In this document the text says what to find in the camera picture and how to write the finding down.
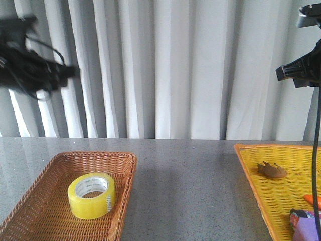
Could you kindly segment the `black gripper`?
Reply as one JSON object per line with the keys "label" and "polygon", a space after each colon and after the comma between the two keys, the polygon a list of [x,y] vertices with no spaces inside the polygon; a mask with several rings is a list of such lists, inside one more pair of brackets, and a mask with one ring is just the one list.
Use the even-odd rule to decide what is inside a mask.
{"label": "black gripper", "polygon": [[43,59],[35,51],[1,44],[1,88],[35,97],[43,90],[53,91],[66,87],[68,78],[80,78],[77,66],[66,66]]}
{"label": "black gripper", "polygon": [[292,79],[295,88],[320,87],[320,40],[313,50],[276,69],[278,81]]}

